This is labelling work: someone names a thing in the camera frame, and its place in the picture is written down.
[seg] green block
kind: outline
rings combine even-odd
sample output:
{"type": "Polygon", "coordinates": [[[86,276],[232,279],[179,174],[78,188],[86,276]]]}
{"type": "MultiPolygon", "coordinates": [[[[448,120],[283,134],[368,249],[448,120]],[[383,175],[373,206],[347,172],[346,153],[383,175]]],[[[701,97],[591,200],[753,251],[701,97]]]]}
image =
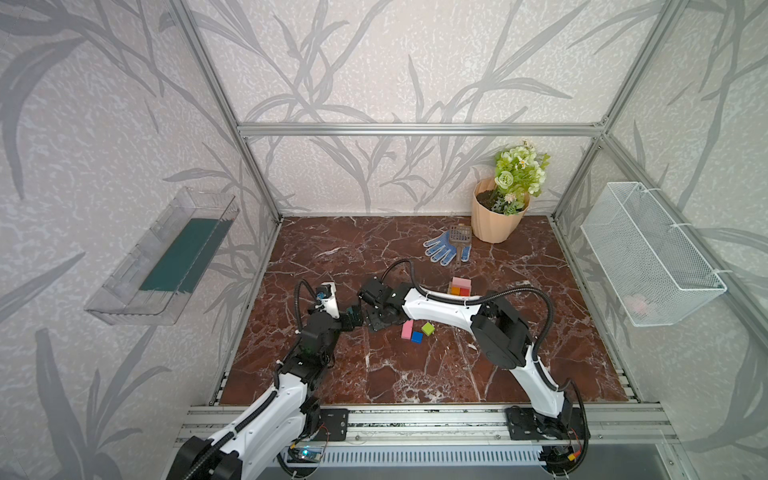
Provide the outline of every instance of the green block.
{"type": "Polygon", "coordinates": [[[435,326],[432,325],[430,322],[427,322],[422,327],[422,332],[426,333],[427,336],[430,336],[435,332],[435,326]]]}

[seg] black cable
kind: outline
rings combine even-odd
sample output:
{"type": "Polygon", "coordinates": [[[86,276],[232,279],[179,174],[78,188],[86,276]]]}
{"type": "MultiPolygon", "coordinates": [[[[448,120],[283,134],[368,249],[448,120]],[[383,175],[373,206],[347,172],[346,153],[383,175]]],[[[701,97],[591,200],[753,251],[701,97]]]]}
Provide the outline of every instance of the black cable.
{"type": "Polygon", "coordinates": [[[413,288],[415,288],[416,291],[419,292],[421,295],[427,297],[428,299],[434,300],[436,302],[447,303],[449,305],[474,306],[474,305],[481,305],[483,303],[490,302],[492,300],[496,300],[497,298],[507,296],[510,293],[528,292],[528,293],[533,293],[539,296],[547,304],[547,319],[544,323],[544,326],[541,328],[541,332],[536,337],[536,341],[533,344],[531,357],[536,365],[536,371],[538,372],[541,379],[544,381],[545,385],[550,390],[553,390],[555,392],[562,391],[562,390],[558,390],[558,387],[549,381],[547,376],[544,374],[544,371],[541,367],[540,362],[538,361],[538,349],[541,346],[541,344],[544,343],[544,340],[547,338],[547,335],[549,334],[549,330],[552,327],[552,323],[554,323],[554,304],[552,303],[552,300],[550,300],[549,296],[546,293],[542,292],[538,288],[534,288],[533,286],[517,286],[511,289],[505,290],[503,292],[481,296],[480,298],[476,298],[473,300],[456,300],[453,298],[446,298],[440,295],[430,296],[429,292],[424,290],[424,288],[421,285],[419,285],[419,282],[416,281],[416,274],[413,266],[413,261],[410,258],[402,258],[394,262],[392,265],[390,265],[382,275],[382,280],[381,280],[382,283],[384,283],[384,279],[386,278],[387,274],[389,274],[389,272],[392,271],[393,268],[395,268],[401,263],[408,263],[411,267],[410,276],[411,276],[411,283],[413,283],[413,288]]]}
{"type": "Polygon", "coordinates": [[[275,399],[276,396],[277,396],[277,390],[273,390],[270,393],[270,396],[266,398],[264,403],[262,403],[255,410],[253,410],[250,413],[250,415],[248,415],[246,418],[243,419],[242,422],[235,425],[235,432],[240,432],[240,430],[244,429],[246,425],[248,425],[253,420],[255,420],[257,416],[261,415],[261,412],[263,412],[264,410],[266,410],[268,406],[270,406],[270,403],[272,403],[272,401],[275,399]]]}
{"type": "Polygon", "coordinates": [[[584,444],[581,446],[581,451],[579,453],[579,456],[576,458],[573,466],[571,466],[569,469],[566,470],[564,466],[562,466],[562,472],[556,472],[553,469],[554,465],[559,466],[559,464],[550,463],[548,466],[550,467],[551,473],[556,476],[567,476],[570,475],[576,468],[581,465],[581,463],[584,461],[584,458],[587,456],[587,450],[589,448],[589,425],[587,425],[587,410],[584,409],[584,400],[581,399],[581,392],[579,392],[578,387],[576,386],[576,382],[574,382],[572,379],[567,379],[565,381],[565,385],[571,385],[574,387],[574,392],[576,393],[576,399],[578,400],[578,406],[581,410],[581,421],[584,423],[584,444]]]}
{"type": "Polygon", "coordinates": [[[315,301],[315,298],[317,298],[315,290],[313,290],[310,284],[304,279],[299,280],[293,288],[293,316],[296,317],[296,329],[299,331],[302,331],[304,328],[304,325],[301,324],[301,309],[299,308],[299,292],[301,291],[302,285],[304,285],[312,295],[312,301],[315,301]]]}
{"type": "Polygon", "coordinates": [[[306,478],[306,477],[312,475],[315,472],[315,470],[317,469],[317,467],[312,468],[312,471],[310,473],[308,473],[307,475],[300,475],[298,470],[291,470],[290,468],[288,468],[288,465],[286,465],[286,461],[283,460],[282,452],[278,453],[277,457],[275,457],[275,458],[277,459],[277,463],[280,464],[280,468],[283,470],[283,472],[285,472],[288,475],[290,475],[291,478],[306,478]]]}
{"type": "Polygon", "coordinates": [[[189,469],[187,474],[181,479],[181,480],[191,480],[195,475],[197,475],[197,471],[200,470],[203,465],[205,465],[206,462],[210,459],[210,457],[214,456],[216,452],[219,451],[219,449],[227,442],[229,442],[235,434],[232,432],[227,432],[227,434],[221,439],[219,439],[218,442],[214,443],[207,452],[203,454],[203,456],[200,457],[193,465],[192,468],[189,469]]]}

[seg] pink block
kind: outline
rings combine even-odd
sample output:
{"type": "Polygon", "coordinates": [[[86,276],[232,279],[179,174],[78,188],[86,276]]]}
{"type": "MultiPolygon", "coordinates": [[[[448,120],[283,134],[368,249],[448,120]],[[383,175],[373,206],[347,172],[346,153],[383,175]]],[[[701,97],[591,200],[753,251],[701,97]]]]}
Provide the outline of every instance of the pink block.
{"type": "Polygon", "coordinates": [[[457,276],[454,276],[451,284],[459,288],[466,288],[468,290],[472,289],[472,281],[466,278],[458,278],[457,276]]]}
{"type": "Polygon", "coordinates": [[[408,320],[402,324],[402,333],[400,336],[406,340],[410,340],[411,333],[413,333],[413,320],[408,320]]]}

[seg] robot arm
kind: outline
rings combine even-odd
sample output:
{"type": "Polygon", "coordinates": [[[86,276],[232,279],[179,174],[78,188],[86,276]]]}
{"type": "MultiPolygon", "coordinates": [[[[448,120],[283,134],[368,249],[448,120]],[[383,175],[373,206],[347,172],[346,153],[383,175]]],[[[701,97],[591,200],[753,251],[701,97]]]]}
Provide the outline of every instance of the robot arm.
{"type": "MultiPolygon", "coordinates": [[[[371,324],[385,325],[386,309],[402,310],[409,319],[429,320],[464,329],[475,337],[481,351],[495,365],[509,370],[523,387],[531,400],[533,409],[541,415],[557,418],[562,412],[564,393],[547,386],[535,368],[538,355],[533,360],[533,343],[528,331],[528,324],[520,313],[503,297],[487,304],[463,306],[443,303],[440,299],[477,300],[480,296],[454,296],[446,293],[424,290],[420,293],[415,287],[404,283],[402,287],[387,289],[377,279],[371,279],[363,292],[371,300],[374,308],[369,311],[369,318],[376,318],[371,324]]],[[[542,369],[550,385],[557,386],[547,369],[542,369]]]]}
{"type": "MultiPolygon", "coordinates": [[[[488,360],[509,370],[528,394],[534,413],[526,417],[522,428],[546,438],[570,439],[571,402],[558,391],[561,389],[541,364],[536,354],[538,342],[534,343],[528,324],[504,298],[510,291],[463,297],[431,292],[417,283],[401,283],[393,289],[383,280],[368,280],[359,291],[361,306],[344,313],[336,303],[335,285],[321,285],[306,326],[301,327],[297,319],[298,339],[286,358],[278,362],[272,386],[225,429],[207,440],[193,437],[187,441],[167,480],[256,480],[288,445],[316,435],[320,407],[313,393],[333,360],[339,335],[362,326],[363,317],[374,332],[407,319],[467,330],[488,360]]],[[[518,290],[538,292],[528,287],[518,290]]],[[[546,334],[550,322],[551,312],[540,336],[546,334]]],[[[564,457],[556,458],[559,465],[563,465],[564,457]]]]}

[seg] soil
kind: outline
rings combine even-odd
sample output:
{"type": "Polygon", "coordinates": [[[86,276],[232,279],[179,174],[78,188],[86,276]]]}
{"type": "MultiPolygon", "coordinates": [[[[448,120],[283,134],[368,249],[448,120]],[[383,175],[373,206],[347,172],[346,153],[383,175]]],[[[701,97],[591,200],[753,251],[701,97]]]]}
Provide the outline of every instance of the soil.
{"type": "Polygon", "coordinates": [[[493,198],[493,190],[486,190],[484,192],[480,192],[477,196],[478,203],[489,210],[493,208],[493,204],[495,203],[492,198],[493,198]]]}

